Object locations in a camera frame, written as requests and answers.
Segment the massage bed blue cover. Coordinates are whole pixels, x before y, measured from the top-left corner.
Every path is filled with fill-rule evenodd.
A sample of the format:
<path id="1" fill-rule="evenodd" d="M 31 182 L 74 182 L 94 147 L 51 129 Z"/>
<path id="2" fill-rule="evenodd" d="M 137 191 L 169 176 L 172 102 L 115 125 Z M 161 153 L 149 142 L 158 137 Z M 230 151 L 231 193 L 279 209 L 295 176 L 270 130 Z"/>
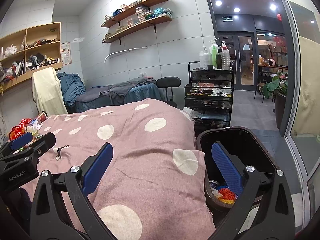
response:
<path id="1" fill-rule="evenodd" d="M 67 109 L 70 113 L 81 113 L 89 109 L 120 106 L 147 98 L 162 99 L 156 80 L 137 77 L 114 85 L 90 88 L 84 94 L 76 96 L 73 105 Z"/>

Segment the blue bedding pile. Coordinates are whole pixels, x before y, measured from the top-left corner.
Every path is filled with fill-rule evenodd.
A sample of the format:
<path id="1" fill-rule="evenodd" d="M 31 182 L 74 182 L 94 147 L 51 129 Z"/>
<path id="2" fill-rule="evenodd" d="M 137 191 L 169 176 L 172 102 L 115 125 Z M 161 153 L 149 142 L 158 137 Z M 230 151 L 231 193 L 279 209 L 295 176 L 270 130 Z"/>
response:
<path id="1" fill-rule="evenodd" d="M 66 107 L 73 108 L 77 97 L 85 94 L 85 85 L 78 74 L 57 73 L 60 80 L 63 101 Z"/>

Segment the wooden wall shelf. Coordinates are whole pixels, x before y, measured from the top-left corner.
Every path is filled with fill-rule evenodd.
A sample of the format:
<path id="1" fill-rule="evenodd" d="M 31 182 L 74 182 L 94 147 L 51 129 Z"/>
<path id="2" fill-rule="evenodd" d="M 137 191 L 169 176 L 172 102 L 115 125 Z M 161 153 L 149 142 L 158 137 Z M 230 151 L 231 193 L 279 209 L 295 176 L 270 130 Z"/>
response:
<path id="1" fill-rule="evenodd" d="M 134 14 L 139 14 L 141 12 L 148 12 L 150 11 L 150 8 L 154 5 L 164 3 L 167 0 L 137 0 L 130 5 L 121 5 L 119 9 L 112 12 L 111 16 L 106 15 L 104 18 L 104 22 L 101 25 L 103 28 L 110 28 L 116 23 L 120 25 L 120 22 L 128 18 L 129 16 L 132 16 Z"/>
<path id="2" fill-rule="evenodd" d="M 162 7 L 155 9 L 155 11 L 141 12 L 134 14 L 120 22 L 119 27 L 114 34 L 108 33 L 103 38 L 103 43 L 112 43 L 115 40 L 120 40 L 122 37 L 131 33 L 153 26 L 156 33 L 156 25 L 172 20 L 172 11 Z"/>

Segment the wooden cubby shelf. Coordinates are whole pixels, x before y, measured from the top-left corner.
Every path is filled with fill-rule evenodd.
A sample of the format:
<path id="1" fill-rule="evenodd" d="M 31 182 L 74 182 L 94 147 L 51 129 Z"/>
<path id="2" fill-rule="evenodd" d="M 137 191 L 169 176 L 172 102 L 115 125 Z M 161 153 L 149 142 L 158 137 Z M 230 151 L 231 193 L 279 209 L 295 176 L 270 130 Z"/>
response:
<path id="1" fill-rule="evenodd" d="M 22 29 L 1 38 L 1 92 L 47 67 L 62 68 L 61 22 Z"/>

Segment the red snack bag pile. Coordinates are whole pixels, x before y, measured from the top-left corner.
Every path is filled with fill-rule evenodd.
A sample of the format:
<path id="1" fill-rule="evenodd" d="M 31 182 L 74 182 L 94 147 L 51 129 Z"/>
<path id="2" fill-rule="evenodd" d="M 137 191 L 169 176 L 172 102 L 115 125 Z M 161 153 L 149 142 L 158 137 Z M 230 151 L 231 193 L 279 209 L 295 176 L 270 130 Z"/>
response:
<path id="1" fill-rule="evenodd" d="M 27 132 L 30 132 L 33 135 L 33 139 L 39 137 L 39 130 L 42 127 L 42 124 L 39 120 L 36 119 L 22 119 L 21 122 L 14 126 L 9 132 L 9 140 L 15 140 L 18 137 L 24 135 Z"/>

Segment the cream cloth covered chair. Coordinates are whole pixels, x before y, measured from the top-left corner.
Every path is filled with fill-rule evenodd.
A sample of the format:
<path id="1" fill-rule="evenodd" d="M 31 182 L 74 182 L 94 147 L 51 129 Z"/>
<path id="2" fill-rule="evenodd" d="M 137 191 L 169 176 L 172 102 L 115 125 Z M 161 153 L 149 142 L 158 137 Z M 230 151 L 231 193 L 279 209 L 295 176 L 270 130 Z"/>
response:
<path id="1" fill-rule="evenodd" d="M 34 72 L 31 78 L 31 92 L 38 112 L 51 115 L 67 114 L 61 83 L 53 67 Z"/>

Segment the wall poster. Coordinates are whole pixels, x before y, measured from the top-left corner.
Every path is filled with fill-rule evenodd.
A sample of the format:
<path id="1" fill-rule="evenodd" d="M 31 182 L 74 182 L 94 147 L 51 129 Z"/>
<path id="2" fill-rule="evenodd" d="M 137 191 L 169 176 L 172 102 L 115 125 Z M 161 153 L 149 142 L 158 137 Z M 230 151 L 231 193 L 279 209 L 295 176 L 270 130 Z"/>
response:
<path id="1" fill-rule="evenodd" d="M 72 63 L 71 45 L 69 42 L 61 44 L 61 62 L 63 66 Z"/>

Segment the clear spray bottle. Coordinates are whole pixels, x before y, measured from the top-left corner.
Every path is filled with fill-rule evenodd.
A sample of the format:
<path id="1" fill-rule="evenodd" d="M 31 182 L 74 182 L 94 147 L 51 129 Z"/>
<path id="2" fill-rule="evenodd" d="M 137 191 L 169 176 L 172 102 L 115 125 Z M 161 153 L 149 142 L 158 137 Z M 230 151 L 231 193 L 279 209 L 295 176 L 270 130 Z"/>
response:
<path id="1" fill-rule="evenodd" d="M 221 42 L 221 60 L 222 60 L 222 68 L 224 70 L 230 70 L 230 67 L 231 67 L 230 54 L 225 41 Z"/>

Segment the blue oreo packet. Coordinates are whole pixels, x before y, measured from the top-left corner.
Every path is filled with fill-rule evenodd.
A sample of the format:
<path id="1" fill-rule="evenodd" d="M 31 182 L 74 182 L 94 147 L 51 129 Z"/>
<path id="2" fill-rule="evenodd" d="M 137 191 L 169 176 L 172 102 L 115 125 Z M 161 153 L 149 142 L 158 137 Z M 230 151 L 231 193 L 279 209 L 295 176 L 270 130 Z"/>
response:
<path id="1" fill-rule="evenodd" d="M 229 187 L 227 185 L 221 185 L 217 186 L 216 189 L 219 191 L 220 189 L 228 189 Z"/>

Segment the potted green plant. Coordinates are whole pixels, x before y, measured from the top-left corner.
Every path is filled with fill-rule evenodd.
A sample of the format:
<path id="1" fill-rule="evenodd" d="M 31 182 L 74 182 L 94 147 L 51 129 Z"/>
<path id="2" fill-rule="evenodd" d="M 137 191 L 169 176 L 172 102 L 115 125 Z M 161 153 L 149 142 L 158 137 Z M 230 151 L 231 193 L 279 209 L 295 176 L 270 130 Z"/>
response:
<path id="1" fill-rule="evenodd" d="M 276 125 L 277 128 L 280 129 L 287 98 L 287 73 L 282 72 L 280 70 L 277 71 L 276 75 L 272 77 L 272 81 L 267 82 L 263 85 L 262 92 L 264 98 L 274 98 L 274 112 L 276 115 Z"/>

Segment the black round stool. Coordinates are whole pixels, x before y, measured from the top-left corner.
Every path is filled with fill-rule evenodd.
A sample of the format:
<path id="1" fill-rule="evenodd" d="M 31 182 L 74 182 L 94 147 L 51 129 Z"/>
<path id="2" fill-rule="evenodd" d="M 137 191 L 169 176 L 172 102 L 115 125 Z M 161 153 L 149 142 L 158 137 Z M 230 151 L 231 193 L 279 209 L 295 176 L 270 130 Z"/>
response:
<path id="1" fill-rule="evenodd" d="M 180 87 L 181 85 L 180 78 L 176 76 L 162 77 L 156 81 L 156 85 L 158 88 L 165 89 L 165 97 L 166 97 L 165 102 L 170 106 L 177 108 L 177 103 L 174 101 L 173 88 Z M 170 99 L 168 97 L 168 88 L 170 88 L 170 91 L 171 91 Z"/>

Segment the red chips can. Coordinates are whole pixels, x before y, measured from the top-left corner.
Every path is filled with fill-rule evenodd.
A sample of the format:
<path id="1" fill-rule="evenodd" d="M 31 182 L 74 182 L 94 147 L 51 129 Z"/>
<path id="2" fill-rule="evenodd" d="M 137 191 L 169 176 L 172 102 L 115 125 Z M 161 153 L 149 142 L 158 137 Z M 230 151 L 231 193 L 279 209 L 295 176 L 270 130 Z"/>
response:
<path id="1" fill-rule="evenodd" d="M 36 120 L 40 123 L 43 123 L 48 119 L 48 114 L 45 111 L 42 111 L 37 117 Z"/>

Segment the green pump bottle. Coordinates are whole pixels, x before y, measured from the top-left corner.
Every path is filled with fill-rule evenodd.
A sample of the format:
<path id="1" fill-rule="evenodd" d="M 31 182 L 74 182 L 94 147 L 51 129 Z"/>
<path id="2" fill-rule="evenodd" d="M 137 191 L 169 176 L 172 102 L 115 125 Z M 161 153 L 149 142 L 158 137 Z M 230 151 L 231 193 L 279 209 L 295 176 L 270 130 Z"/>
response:
<path id="1" fill-rule="evenodd" d="M 213 38 L 211 40 L 211 44 L 210 44 L 210 48 L 209 48 L 209 52 L 210 52 L 210 55 L 211 55 L 211 64 L 217 68 L 217 60 L 216 60 L 216 56 L 217 56 L 217 53 L 218 53 L 218 48 L 219 46 L 217 45 L 217 39 L 216 38 Z"/>

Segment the yellow foam fruit net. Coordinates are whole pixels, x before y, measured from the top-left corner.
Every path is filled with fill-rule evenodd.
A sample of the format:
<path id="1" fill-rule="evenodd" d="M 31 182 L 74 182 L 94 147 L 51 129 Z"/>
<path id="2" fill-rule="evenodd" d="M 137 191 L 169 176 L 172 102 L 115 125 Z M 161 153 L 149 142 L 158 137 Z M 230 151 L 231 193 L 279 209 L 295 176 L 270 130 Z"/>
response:
<path id="1" fill-rule="evenodd" d="M 223 203 L 228 204 L 228 205 L 233 205 L 235 203 L 235 200 L 232 200 L 232 199 L 218 198 L 218 200 L 220 202 L 223 202 Z"/>

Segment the lower wooden wall shelf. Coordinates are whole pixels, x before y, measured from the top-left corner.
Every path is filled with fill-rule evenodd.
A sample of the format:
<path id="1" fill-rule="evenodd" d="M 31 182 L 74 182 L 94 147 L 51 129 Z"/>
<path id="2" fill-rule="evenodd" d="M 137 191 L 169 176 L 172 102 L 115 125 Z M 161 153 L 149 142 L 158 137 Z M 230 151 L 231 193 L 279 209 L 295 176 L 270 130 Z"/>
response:
<path id="1" fill-rule="evenodd" d="M 162 7 L 155 9 L 155 11 L 141 12 L 134 14 L 120 22 L 119 27 L 114 34 L 108 33 L 103 38 L 103 43 L 112 43 L 115 40 L 120 40 L 122 37 L 131 33 L 153 26 L 156 33 L 156 25 L 172 20 L 172 11 Z"/>

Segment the black mesh trolley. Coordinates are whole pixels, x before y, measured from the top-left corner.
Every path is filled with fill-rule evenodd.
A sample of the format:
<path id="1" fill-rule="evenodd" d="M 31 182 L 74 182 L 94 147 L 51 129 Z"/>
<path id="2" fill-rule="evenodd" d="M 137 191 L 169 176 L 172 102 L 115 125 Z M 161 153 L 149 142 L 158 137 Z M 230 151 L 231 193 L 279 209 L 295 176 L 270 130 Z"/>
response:
<path id="1" fill-rule="evenodd" d="M 234 98 L 232 67 L 201 67 L 199 61 L 191 61 L 188 63 L 188 83 L 184 91 L 184 105 L 198 129 L 230 126 Z"/>

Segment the pink polka dot blanket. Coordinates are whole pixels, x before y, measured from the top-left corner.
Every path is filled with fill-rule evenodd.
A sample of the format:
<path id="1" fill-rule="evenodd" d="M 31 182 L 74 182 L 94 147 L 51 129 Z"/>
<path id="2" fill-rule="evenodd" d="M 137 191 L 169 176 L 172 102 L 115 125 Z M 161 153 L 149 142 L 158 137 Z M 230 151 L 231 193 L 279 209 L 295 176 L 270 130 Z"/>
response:
<path id="1" fill-rule="evenodd" d="M 215 231 L 204 153 L 188 113 L 145 99 L 52 115 L 40 129 L 48 132 L 56 144 L 40 158 L 39 171 L 66 172 L 112 145 L 112 161 L 88 198 L 117 239 L 208 239 Z"/>

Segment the orange foam fruit net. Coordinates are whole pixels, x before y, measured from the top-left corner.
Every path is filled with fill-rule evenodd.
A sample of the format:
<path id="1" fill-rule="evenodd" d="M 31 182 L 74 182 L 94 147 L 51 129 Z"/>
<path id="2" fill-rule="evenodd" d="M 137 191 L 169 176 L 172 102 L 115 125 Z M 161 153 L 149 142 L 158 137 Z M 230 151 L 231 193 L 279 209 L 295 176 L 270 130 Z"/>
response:
<path id="1" fill-rule="evenodd" d="M 219 196 L 218 198 L 223 198 L 223 199 L 232 199 L 236 200 L 237 196 L 234 192 L 232 192 L 230 189 L 220 189 L 218 191 Z"/>

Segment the black trash bin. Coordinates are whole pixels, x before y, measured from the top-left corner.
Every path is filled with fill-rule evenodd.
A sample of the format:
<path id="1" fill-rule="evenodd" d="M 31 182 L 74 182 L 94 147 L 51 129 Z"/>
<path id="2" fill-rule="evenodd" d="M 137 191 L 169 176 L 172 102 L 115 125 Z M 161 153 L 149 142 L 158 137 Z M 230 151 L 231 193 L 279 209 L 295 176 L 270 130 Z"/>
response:
<path id="1" fill-rule="evenodd" d="M 226 127 L 209 129 L 198 134 L 196 148 L 204 152 L 204 162 L 206 165 L 206 175 L 204 178 L 206 204 L 210 211 L 227 213 L 232 206 L 217 200 L 210 192 L 210 180 L 217 181 L 220 186 L 225 183 L 225 179 L 212 158 L 212 145 L 215 142 L 220 142 L 229 154 L 238 157 L 245 166 L 251 165 L 260 172 L 272 174 L 279 166 L 263 143 L 250 129 L 244 127 Z"/>

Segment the blue instant noodle cup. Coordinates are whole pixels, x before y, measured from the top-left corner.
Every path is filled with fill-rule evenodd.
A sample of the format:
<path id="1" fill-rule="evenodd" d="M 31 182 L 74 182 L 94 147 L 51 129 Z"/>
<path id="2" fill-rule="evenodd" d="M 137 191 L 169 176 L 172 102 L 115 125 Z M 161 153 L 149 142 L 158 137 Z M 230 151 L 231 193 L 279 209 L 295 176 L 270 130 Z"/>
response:
<path id="1" fill-rule="evenodd" d="M 217 189 L 220 186 L 219 182 L 215 180 L 209 180 L 209 185 L 212 189 Z"/>

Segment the upper wooden wall shelf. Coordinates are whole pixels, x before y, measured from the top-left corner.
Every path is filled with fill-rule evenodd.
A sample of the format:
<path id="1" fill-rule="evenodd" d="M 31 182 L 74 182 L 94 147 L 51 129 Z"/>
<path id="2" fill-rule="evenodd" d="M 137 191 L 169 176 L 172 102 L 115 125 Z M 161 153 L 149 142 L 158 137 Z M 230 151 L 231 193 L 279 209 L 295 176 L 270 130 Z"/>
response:
<path id="1" fill-rule="evenodd" d="M 110 28 L 116 23 L 120 25 L 120 22 L 128 18 L 129 16 L 132 16 L 134 14 L 139 14 L 141 12 L 148 12 L 150 11 L 150 8 L 154 5 L 164 3 L 167 0 L 137 0 L 130 5 L 121 5 L 119 9 L 112 12 L 111 16 L 106 15 L 104 18 L 104 22 L 101 25 L 103 28 Z"/>

